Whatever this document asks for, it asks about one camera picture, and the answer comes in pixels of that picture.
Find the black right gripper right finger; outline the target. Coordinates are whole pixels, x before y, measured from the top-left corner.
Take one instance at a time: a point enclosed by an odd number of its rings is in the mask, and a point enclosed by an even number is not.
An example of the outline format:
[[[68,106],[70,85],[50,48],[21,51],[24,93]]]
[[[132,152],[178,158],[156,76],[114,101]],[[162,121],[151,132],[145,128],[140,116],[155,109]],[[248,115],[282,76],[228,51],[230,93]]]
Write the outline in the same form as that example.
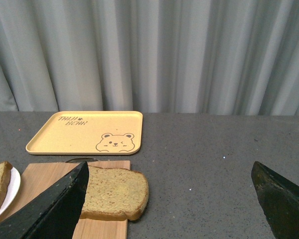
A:
[[[274,237],[299,239],[299,186],[258,161],[251,178]]]

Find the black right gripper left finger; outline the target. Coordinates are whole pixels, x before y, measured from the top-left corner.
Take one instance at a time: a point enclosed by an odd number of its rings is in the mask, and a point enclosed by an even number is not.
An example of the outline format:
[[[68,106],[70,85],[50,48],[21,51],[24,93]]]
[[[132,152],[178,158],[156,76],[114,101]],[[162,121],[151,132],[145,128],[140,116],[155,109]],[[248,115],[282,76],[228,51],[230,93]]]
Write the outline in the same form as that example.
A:
[[[19,211],[0,223],[0,239],[70,239],[79,221],[89,181],[80,163]]]

